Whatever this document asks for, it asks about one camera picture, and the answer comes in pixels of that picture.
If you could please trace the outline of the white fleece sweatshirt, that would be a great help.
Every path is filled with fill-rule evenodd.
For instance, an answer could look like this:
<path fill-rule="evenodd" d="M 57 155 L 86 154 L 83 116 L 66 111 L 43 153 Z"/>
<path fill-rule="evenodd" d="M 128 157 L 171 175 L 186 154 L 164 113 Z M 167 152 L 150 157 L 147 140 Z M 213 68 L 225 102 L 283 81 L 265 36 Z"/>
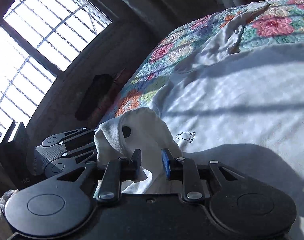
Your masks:
<path fill-rule="evenodd" d="M 162 154 L 198 164 L 216 160 L 290 195 L 298 218 L 290 239 L 304 239 L 304 42 L 240 52 L 241 29 L 268 8 L 245 5 L 216 35 L 175 65 L 144 107 L 98 126 L 99 163 L 142 152 L 141 176 L 124 193 L 172 193 Z"/>

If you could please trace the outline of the black cloth on headboard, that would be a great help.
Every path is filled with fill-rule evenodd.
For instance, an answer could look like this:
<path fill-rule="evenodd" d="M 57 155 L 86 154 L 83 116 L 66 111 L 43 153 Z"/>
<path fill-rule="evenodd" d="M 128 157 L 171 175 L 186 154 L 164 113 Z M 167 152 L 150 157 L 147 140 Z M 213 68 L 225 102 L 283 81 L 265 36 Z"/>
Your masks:
<path fill-rule="evenodd" d="M 111 88 L 112 82 L 113 77 L 109 74 L 95 75 L 74 115 L 78 121 L 84 121 L 89 118 L 97 107 L 99 100 Z"/>

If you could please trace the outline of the brown wooden headboard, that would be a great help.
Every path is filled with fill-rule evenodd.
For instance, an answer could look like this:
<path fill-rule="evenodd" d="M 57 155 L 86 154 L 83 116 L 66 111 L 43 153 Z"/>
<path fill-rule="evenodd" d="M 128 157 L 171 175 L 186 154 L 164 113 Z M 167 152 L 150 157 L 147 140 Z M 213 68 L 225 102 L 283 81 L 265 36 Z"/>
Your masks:
<path fill-rule="evenodd" d="M 87 124 L 91 128 L 94 128 L 99 123 L 101 118 L 105 115 L 105 113 L 114 103 L 121 89 L 132 77 L 134 72 L 134 70 L 123 68 L 116 74 L 116 76 L 113 78 L 111 87 L 104 94 L 102 99 L 99 99 L 94 111 L 91 113 L 90 117 L 87 120 Z"/>

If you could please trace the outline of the window with metal grille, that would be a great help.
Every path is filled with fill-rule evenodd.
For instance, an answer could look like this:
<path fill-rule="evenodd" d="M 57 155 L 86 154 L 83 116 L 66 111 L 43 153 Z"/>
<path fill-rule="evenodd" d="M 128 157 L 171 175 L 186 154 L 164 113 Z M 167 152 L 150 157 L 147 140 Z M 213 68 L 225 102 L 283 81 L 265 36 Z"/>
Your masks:
<path fill-rule="evenodd" d="M 28 124 L 54 82 L 112 18 L 91 0 L 14 0 L 0 22 L 0 137 Z"/>

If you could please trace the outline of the floral quilted bedspread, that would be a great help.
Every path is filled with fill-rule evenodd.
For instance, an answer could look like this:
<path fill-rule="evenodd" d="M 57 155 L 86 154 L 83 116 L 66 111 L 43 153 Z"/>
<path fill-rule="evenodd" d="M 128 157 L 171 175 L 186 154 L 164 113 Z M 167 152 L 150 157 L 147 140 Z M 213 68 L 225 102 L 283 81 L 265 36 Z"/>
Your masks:
<path fill-rule="evenodd" d="M 268 0 L 269 8 L 241 29 L 240 52 L 269 46 L 304 42 L 304 0 Z M 172 31 L 149 54 L 122 87 L 101 124 L 131 109 L 144 107 L 165 85 L 176 64 L 216 35 L 245 5 L 204 16 Z"/>

